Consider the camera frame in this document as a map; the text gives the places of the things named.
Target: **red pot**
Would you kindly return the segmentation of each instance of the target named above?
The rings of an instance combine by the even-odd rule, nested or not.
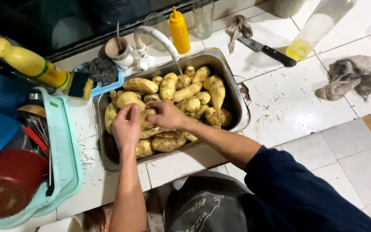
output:
[[[48,159],[23,149],[0,151],[0,218],[23,210],[48,172]]]

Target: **sink basin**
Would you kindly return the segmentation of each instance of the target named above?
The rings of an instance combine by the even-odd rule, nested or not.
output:
[[[224,99],[223,107],[228,109],[233,116],[233,121],[229,127],[224,129],[239,132],[244,129],[249,123],[249,113],[247,106],[240,94],[237,83],[231,73],[231,70],[223,56],[221,50],[217,48],[208,48],[187,56],[183,56],[180,61],[181,69],[184,70],[187,66],[193,66],[195,70],[201,68],[202,66],[209,66],[211,69],[210,75],[218,75],[224,79],[224,86],[226,96]],[[160,66],[153,67],[145,72],[137,73],[126,77],[125,81],[134,77],[142,77],[151,80],[155,76],[164,77],[167,73],[174,72],[179,74],[177,64],[175,61],[169,61]],[[108,134],[104,126],[104,114],[107,106],[111,103],[111,99],[108,93],[96,96],[93,98],[94,103],[94,113],[97,123],[97,132],[99,140],[99,152],[101,157],[101,162],[104,167],[109,172],[117,172],[120,170],[120,156],[114,142],[112,135]],[[174,151],[164,152],[149,156],[144,159],[137,160],[137,164],[148,163],[180,151],[185,151],[191,147],[200,145],[201,141],[195,141],[193,143],[188,143]]]

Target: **clear glass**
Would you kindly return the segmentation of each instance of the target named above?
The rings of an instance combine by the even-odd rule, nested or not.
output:
[[[195,30],[199,39],[205,40],[213,31],[214,0],[196,0],[193,2]]]
[[[322,0],[301,32],[291,42],[286,55],[303,60],[334,26],[356,5],[356,0]]]
[[[306,0],[275,0],[273,12],[281,18],[293,17],[296,15]]]
[[[152,13],[147,16],[146,19],[144,19],[144,26],[150,26],[154,29],[157,29],[159,32],[163,33],[167,38],[170,38],[171,31],[170,31],[170,25],[168,24],[167,20],[165,19],[164,15],[161,13]],[[160,43],[157,39],[154,37],[152,38],[155,44],[155,48],[160,51],[166,51],[166,47]]]

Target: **kitchen knife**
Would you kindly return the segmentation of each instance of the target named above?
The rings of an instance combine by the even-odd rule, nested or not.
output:
[[[251,50],[255,52],[264,52],[266,55],[281,62],[286,67],[293,67],[293,66],[296,66],[297,64],[297,62],[293,60],[292,58],[284,55],[281,52],[278,52],[272,49],[271,47],[267,45],[263,45],[253,39],[247,39],[246,37],[241,36],[237,40],[243,43],[244,45],[248,46]]]

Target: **person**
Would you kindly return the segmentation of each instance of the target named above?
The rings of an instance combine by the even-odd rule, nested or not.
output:
[[[193,134],[246,172],[246,186],[218,172],[188,177],[183,187],[167,198],[165,231],[371,232],[370,217],[288,152],[267,149],[243,135],[196,122],[169,102],[153,102],[147,108],[157,111],[148,116],[148,121]],[[129,105],[112,124],[120,149],[121,172],[110,232],[140,232],[147,228],[135,156],[141,133],[139,115],[138,105]]]

